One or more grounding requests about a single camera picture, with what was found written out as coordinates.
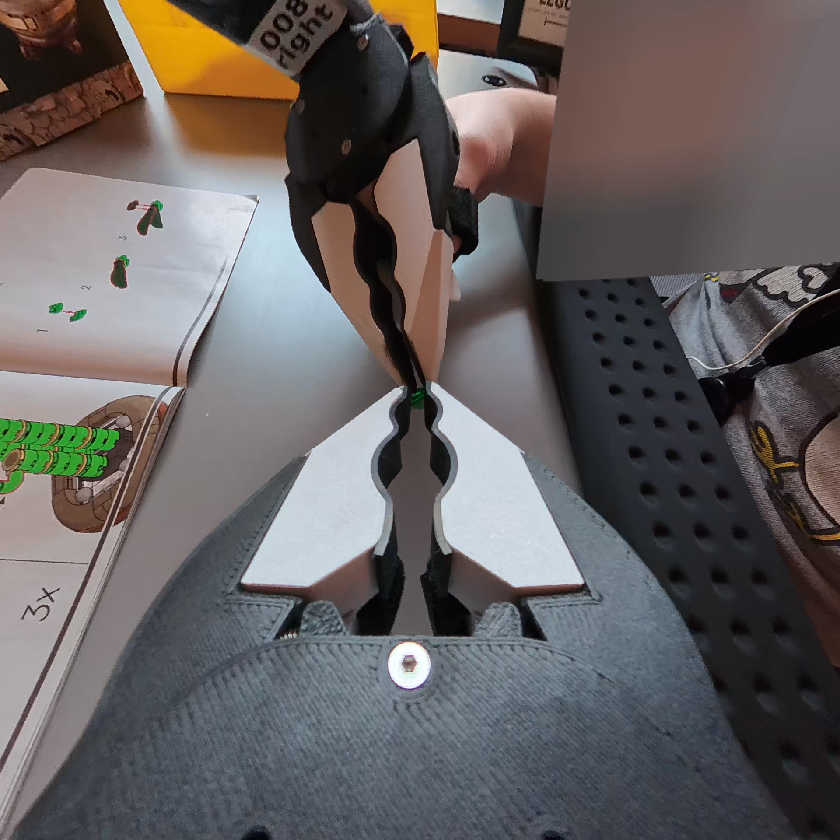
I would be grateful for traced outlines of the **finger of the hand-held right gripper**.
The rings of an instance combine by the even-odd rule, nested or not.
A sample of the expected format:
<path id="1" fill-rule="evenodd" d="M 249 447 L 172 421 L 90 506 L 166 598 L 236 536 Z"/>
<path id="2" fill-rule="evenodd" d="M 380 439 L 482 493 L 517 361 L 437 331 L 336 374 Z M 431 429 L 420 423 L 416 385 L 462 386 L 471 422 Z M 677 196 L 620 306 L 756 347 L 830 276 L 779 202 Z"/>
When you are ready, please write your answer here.
<path id="1" fill-rule="evenodd" d="M 333 299 L 393 380 L 417 387 L 422 369 L 408 330 L 420 280 L 398 258 L 396 233 L 379 214 L 375 189 L 325 203 L 311 224 Z"/>
<path id="2" fill-rule="evenodd" d="M 426 382 L 437 382 L 453 286 L 451 235 L 434 225 L 419 142 L 396 150 L 375 185 L 379 215 L 395 236 L 403 330 Z"/>

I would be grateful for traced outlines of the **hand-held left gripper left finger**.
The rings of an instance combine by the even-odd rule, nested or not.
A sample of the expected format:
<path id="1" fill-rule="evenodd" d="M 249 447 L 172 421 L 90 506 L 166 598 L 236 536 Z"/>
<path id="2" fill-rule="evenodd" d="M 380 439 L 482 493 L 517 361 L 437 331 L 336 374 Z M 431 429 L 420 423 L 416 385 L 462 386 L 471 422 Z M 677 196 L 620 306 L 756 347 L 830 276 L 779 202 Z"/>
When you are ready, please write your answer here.
<path id="1" fill-rule="evenodd" d="M 394 529 L 387 486 L 399 472 L 411 398 L 386 393 L 313 448 L 240 579 L 247 592 L 357 611 L 385 596 Z"/>

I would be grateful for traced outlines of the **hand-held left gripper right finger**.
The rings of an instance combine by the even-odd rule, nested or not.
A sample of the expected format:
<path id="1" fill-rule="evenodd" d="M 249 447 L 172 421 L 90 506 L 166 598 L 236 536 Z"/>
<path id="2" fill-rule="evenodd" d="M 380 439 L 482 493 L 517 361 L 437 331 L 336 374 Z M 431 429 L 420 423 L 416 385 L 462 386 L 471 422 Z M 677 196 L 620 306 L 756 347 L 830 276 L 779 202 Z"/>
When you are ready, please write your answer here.
<path id="1" fill-rule="evenodd" d="M 434 502 L 428 577 L 469 611 L 582 592 L 584 577 L 518 446 L 429 383 Z"/>

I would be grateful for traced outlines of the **open lego instruction booklet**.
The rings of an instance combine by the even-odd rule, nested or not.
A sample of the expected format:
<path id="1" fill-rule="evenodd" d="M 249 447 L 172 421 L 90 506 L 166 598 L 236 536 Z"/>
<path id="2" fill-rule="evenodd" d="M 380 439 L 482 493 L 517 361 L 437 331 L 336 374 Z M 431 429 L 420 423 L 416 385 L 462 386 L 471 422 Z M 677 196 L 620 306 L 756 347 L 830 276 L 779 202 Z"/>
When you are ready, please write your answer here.
<path id="1" fill-rule="evenodd" d="M 3 816 L 257 205 L 48 169 L 2 198 Z"/>

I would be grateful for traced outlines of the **dark lego set box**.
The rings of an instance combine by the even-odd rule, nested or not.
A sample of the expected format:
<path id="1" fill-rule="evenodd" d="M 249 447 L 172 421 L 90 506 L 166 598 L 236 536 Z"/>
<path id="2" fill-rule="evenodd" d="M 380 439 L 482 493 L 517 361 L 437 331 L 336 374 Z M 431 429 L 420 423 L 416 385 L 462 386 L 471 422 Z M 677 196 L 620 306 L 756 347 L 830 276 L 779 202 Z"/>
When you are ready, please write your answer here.
<path id="1" fill-rule="evenodd" d="M 144 94 L 103 1 L 1 2 L 1 160 Z"/>

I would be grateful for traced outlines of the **person's right hand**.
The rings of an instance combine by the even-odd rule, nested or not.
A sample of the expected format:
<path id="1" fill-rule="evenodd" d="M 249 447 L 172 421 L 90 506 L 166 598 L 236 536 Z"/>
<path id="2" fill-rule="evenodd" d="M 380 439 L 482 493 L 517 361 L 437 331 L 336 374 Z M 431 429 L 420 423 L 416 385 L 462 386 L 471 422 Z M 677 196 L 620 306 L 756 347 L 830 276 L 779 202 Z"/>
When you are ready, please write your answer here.
<path id="1" fill-rule="evenodd" d="M 479 203 L 496 193 L 541 207 L 556 100 L 521 88 L 448 99 L 460 147 L 455 184 Z"/>

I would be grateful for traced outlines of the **grey flat device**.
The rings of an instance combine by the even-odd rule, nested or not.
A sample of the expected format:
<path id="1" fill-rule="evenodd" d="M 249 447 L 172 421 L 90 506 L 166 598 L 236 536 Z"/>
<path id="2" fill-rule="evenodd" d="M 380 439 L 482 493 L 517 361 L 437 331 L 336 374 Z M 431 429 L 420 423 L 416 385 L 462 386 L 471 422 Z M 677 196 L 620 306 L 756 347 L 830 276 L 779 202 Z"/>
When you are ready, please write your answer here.
<path id="1" fill-rule="evenodd" d="M 441 49 L 437 60 L 438 87 L 444 99 L 472 91 L 524 88 L 555 95 L 558 81 L 510 60 Z"/>

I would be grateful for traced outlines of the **black perforated chair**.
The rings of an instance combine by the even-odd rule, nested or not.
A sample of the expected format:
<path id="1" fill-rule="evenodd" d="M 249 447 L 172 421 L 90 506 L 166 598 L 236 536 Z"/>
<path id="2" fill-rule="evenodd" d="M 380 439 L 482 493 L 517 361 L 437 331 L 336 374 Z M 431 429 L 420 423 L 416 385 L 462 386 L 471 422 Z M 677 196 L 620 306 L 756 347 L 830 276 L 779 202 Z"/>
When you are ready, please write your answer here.
<path id="1" fill-rule="evenodd" d="M 675 603 L 794 830 L 838 838 L 838 676 L 654 286 L 534 289 L 584 499 Z"/>

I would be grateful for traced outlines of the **yellow plastic box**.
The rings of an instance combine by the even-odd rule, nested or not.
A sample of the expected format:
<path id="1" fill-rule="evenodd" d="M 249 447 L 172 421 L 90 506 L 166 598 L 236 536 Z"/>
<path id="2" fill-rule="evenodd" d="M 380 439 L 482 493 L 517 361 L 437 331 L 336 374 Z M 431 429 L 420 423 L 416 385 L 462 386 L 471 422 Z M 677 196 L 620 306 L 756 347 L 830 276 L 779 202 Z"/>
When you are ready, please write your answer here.
<path id="1" fill-rule="evenodd" d="M 120 1 L 163 91 L 234 98 L 294 99 L 298 85 L 261 57 L 250 55 L 187 13 L 163 1 Z M 293 12 L 309 12 L 304 24 L 310 38 L 318 31 L 316 7 L 328 2 L 279 2 L 280 12 L 296 23 Z M 437 68 L 438 21 L 435 1 L 372 2 L 389 24 L 402 25 L 414 52 L 425 53 Z"/>

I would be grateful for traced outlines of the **black labelled box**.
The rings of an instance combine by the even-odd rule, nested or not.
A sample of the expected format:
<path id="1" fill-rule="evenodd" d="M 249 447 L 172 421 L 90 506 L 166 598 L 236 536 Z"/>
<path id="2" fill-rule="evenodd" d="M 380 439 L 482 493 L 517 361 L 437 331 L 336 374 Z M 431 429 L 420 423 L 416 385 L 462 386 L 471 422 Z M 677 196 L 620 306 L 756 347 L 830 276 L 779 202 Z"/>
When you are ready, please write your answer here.
<path id="1" fill-rule="evenodd" d="M 549 68 L 562 60 L 571 1 L 505 1 L 497 56 Z"/>

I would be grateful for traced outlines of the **grey printed shirt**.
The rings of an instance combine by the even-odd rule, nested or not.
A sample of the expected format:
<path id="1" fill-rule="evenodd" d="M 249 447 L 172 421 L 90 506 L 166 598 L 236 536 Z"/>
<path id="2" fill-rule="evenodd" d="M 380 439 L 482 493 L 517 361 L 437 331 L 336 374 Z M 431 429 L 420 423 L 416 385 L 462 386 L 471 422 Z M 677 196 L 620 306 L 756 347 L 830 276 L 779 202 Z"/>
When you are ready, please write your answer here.
<path id="1" fill-rule="evenodd" d="M 838 289 L 838 264 L 712 271 L 664 305 L 697 378 L 745 361 Z M 839 666 L 838 347 L 762 371 L 723 432 L 830 662 Z"/>

